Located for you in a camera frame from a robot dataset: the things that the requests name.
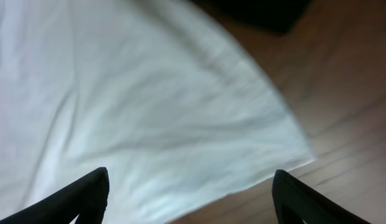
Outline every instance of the wrinkled fabric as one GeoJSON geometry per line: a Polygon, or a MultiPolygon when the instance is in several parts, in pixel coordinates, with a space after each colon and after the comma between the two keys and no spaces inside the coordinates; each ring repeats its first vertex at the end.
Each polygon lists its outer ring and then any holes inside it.
{"type": "Polygon", "coordinates": [[[312,160],[191,3],[0,0],[0,219],[107,167],[105,223],[164,223],[312,160]]]}

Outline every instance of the brown wooden surface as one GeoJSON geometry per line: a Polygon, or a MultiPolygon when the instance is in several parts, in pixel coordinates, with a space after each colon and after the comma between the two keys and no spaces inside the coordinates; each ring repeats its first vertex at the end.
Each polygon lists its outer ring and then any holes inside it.
{"type": "MultiPolygon", "coordinates": [[[[202,7],[266,70],[307,132],[319,159],[291,173],[386,223],[386,0],[313,0],[282,37],[202,7]]],[[[267,180],[175,223],[277,223],[270,188],[267,180]]]]}

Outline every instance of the white cloth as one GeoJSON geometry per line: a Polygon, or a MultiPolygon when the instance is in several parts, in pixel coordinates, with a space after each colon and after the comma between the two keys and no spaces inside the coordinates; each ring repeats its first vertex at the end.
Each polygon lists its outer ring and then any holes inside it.
{"type": "Polygon", "coordinates": [[[163,223],[312,160],[191,3],[0,0],[0,219],[105,166],[105,223],[163,223]]]}

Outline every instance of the wooden floor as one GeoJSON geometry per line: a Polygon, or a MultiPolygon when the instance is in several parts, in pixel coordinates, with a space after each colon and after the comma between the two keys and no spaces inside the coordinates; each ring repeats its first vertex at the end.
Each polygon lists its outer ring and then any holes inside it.
{"type": "MultiPolygon", "coordinates": [[[[313,0],[282,37],[204,8],[267,71],[307,132],[319,159],[291,174],[386,223],[386,0],[313,0]]],[[[175,223],[277,223],[270,188],[267,180],[175,223]]]]}

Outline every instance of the dark object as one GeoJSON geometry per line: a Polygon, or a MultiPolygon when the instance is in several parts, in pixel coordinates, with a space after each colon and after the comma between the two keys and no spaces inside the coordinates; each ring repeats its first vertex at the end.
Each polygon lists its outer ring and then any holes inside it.
{"type": "Polygon", "coordinates": [[[209,0],[231,17],[278,33],[288,32],[311,0],[209,0]]]}
{"type": "Polygon", "coordinates": [[[98,168],[53,195],[0,224],[100,224],[107,207],[109,180],[106,168],[98,168]]]}
{"type": "Polygon", "coordinates": [[[279,224],[369,224],[284,170],[276,171],[272,194],[279,224]]]}

